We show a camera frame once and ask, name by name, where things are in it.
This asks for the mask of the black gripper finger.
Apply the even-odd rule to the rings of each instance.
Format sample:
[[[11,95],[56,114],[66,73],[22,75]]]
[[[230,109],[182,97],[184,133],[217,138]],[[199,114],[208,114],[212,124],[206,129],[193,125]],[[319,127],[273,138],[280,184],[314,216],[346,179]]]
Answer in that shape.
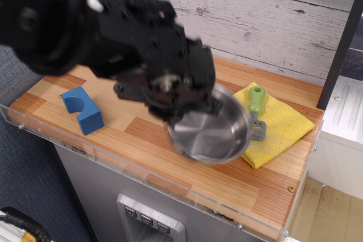
[[[155,116],[163,121],[168,121],[173,117],[182,116],[184,114],[183,108],[178,108],[173,105],[166,105],[165,107],[150,105],[150,106],[148,106],[148,111],[153,116]]]

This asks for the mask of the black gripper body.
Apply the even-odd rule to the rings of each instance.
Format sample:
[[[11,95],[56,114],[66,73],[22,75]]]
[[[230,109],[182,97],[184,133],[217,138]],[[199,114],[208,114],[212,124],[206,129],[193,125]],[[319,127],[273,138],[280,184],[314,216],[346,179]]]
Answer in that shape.
[[[115,80],[121,99],[218,114],[212,53],[189,39],[175,17],[170,2],[127,0],[115,18],[99,20],[103,52],[90,68]]]

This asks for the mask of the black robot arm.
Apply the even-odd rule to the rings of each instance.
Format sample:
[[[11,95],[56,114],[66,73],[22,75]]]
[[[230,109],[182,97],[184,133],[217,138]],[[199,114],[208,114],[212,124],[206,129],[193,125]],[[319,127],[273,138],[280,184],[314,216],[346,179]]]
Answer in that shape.
[[[164,120],[218,114],[212,53],[175,18],[167,0],[1,0],[1,44],[38,74],[85,65]]]

